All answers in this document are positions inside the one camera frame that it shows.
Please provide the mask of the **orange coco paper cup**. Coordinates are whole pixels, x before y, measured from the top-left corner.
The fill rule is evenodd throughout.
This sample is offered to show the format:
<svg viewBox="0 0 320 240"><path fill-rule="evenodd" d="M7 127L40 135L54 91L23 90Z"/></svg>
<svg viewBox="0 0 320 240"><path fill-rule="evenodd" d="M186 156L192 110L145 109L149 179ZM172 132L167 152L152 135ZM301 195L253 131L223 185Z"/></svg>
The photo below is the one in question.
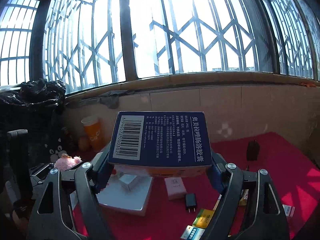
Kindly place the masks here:
<svg viewBox="0 0 320 240"><path fill-rule="evenodd" d="M105 147L101 124L97 116L87 116L81 120L89 143L95 152L100 152Z"/></svg>

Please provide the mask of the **white cardboard tray box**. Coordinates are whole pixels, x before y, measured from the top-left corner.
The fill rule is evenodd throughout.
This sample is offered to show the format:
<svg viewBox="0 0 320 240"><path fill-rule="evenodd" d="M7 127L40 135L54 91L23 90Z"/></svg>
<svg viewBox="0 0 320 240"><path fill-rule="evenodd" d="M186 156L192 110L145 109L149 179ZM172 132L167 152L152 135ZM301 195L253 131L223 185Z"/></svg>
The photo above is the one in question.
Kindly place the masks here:
<svg viewBox="0 0 320 240"><path fill-rule="evenodd" d="M131 215L144 216L151 193L153 178L139 176L140 180L131 190L127 190L119 183L124 173L118 166L114 167L110 179L104 189L97 194L100 205Z"/></svg>

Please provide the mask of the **blue white medicine box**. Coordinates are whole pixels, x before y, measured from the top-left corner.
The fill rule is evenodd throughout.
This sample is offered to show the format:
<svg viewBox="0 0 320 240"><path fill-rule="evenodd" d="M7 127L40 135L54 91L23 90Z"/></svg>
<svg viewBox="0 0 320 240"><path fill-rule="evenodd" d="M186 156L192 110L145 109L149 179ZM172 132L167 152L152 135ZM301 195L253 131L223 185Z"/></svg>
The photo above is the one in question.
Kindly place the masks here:
<svg viewBox="0 0 320 240"><path fill-rule="evenodd" d="M205 114L121 111L108 162L139 176L198 176L213 162Z"/></svg>

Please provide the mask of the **black plastic bag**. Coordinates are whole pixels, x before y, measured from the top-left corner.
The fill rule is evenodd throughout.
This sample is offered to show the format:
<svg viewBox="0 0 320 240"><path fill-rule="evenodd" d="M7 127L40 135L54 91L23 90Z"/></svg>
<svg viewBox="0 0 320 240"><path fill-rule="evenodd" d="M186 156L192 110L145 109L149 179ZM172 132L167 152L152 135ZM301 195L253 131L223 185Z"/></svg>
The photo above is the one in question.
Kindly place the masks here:
<svg viewBox="0 0 320 240"><path fill-rule="evenodd" d="M1 119L9 122L32 115L60 114L65 108L65 99L66 85L60 80L39 79L2 88Z"/></svg>

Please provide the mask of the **small white red box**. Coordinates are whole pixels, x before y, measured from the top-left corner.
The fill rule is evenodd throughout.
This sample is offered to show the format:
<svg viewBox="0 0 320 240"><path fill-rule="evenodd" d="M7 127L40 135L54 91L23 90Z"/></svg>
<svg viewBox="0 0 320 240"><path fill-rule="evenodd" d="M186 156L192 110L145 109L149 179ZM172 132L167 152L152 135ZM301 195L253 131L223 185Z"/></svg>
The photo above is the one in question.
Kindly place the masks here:
<svg viewBox="0 0 320 240"><path fill-rule="evenodd" d="M287 218L291 218L295 212L295 207L283 204L284 212Z"/></svg>

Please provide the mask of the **white yellow medicine box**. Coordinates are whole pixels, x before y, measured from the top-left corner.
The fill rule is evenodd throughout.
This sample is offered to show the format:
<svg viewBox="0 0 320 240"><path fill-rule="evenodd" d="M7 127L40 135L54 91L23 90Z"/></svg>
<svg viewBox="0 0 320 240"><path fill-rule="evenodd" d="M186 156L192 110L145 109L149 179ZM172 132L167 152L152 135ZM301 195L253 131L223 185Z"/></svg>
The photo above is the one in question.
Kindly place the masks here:
<svg viewBox="0 0 320 240"><path fill-rule="evenodd" d="M217 209L217 207L218 207L218 205L219 205L219 202L220 202L221 197L222 197L222 195L220 194L220 195L219 195L219 197L218 197L218 199L217 199L217 201L216 201L216 203L215 203L215 205L214 205L214 207L213 207L213 211L215 211L215 210Z"/></svg>

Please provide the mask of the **grey rag on sill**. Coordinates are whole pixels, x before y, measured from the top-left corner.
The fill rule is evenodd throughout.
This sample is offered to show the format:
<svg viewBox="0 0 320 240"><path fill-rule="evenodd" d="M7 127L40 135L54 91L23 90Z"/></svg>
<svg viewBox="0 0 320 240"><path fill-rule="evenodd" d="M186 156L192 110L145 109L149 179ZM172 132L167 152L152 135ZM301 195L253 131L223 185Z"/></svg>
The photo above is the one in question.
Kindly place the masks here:
<svg viewBox="0 0 320 240"><path fill-rule="evenodd" d="M75 109L89 105L105 105L109 109L117 109L119 107L119 98L121 96L132 95L135 90L112 90L99 96L86 99L75 99L65 104L66 108Z"/></svg>

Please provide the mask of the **grey liquid sealant box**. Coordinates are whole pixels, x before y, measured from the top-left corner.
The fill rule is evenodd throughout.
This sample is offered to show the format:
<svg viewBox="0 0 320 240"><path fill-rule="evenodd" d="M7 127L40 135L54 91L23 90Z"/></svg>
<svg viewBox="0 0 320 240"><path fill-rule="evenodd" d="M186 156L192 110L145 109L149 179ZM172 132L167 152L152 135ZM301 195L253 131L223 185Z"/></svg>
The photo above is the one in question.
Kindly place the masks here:
<svg viewBox="0 0 320 240"><path fill-rule="evenodd" d="M122 187L131 191L139 182L139 180L140 180L139 176L132 175L132 174L123 174L119 178L119 183L121 184Z"/></svg>

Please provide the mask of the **cat print bag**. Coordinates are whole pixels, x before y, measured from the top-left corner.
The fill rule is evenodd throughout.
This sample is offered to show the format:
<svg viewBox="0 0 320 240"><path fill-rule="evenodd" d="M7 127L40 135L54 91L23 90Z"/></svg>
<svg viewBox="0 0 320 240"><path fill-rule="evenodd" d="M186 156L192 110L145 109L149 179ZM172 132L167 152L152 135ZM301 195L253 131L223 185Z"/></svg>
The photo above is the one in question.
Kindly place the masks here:
<svg viewBox="0 0 320 240"><path fill-rule="evenodd" d="M75 144L67 127L62 127L54 129L48 134L44 148L49 154L50 162L54 163L63 154L71 155L75 151Z"/></svg>

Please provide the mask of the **pink soap box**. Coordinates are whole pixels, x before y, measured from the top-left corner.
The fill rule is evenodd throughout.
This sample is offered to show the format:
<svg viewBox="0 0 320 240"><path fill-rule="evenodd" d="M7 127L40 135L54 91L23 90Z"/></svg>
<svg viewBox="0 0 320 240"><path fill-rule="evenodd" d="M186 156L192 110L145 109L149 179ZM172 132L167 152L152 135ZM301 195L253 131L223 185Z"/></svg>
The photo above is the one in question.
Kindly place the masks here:
<svg viewBox="0 0 320 240"><path fill-rule="evenodd" d="M187 194L182 178L170 177L165 178L164 181L169 200L183 198Z"/></svg>

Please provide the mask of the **pink plush pig toy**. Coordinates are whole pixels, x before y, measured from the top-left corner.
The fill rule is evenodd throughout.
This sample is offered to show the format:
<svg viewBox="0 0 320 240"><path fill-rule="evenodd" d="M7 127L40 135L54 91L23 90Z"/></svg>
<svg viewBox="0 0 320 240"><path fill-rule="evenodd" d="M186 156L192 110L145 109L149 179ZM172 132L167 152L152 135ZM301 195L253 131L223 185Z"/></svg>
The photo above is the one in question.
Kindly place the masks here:
<svg viewBox="0 0 320 240"><path fill-rule="evenodd" d="M61 171L66 171L81 162L82 159L78 156L71 157L67 154L62 154L61 157L55 162L54 167Z"/></svg>

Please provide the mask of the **red cloth table mat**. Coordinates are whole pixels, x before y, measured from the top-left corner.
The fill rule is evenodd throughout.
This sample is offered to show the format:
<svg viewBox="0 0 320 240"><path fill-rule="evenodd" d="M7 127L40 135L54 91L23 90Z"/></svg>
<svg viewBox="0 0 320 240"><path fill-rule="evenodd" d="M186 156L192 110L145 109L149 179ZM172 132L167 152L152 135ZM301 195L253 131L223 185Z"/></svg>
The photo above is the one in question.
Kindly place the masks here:
<svg viewBox="0 0 320 240"><path fill-rule="evenodd" d="M298 148L277 133L257 135L260 151L255 162L246 160L249 138L222 141L212 149L227 162L242 169L266 169L285 205L295 208L289 218L292 239L319 239L319 169ZM169 200L162 178L155 178L144 216L130 215L102 207L101 211L116 239L179 239L193 223L200 209L211 210L219 197L205 174L184 178L194 193L197 208L186 210L184 199Z"/></svg>

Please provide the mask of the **light blue nasal drops box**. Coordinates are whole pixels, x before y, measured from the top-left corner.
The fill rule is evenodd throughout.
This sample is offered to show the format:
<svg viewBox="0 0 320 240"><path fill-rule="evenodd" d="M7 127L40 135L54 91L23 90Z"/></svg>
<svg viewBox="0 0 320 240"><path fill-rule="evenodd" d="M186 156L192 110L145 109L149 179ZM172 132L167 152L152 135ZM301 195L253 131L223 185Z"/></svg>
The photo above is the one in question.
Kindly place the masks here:
<svg viewBox="0 0 320 240"><path fill-rule="evenodd" d="M204 232L205 232L205 230L202 228L188 225L185 228L185 231L181 235L180 239L182 239L182 240L200 240Z"/></svg>

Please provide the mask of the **corn crisp snack bar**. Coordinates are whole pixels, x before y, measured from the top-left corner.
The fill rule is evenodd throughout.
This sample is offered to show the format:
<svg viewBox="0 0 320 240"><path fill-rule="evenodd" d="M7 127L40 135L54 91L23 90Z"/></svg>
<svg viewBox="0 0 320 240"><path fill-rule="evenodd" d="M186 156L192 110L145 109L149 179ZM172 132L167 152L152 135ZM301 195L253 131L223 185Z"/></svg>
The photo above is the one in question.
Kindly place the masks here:
<svg viewBox="0 0 320 240"><path fill-rule="evenodd" d="M248 200L249 189L242 190L241 197L239 200L239 206L246 206Z"/></svg>

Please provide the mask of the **yellow bamboo tissue pack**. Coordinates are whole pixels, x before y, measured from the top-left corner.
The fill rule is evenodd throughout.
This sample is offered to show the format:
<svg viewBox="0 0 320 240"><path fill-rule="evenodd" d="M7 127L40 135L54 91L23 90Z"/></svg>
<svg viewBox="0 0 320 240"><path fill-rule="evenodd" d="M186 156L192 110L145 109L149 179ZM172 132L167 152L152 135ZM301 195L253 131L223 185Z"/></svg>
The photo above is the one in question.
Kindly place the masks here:
<svg viewBox="0 0 320 240"><path fill-rule="evenodd" d="M206 229L214 215L214 212L214 210L200 209L195 220L193 221L192 226Z"/></svg>

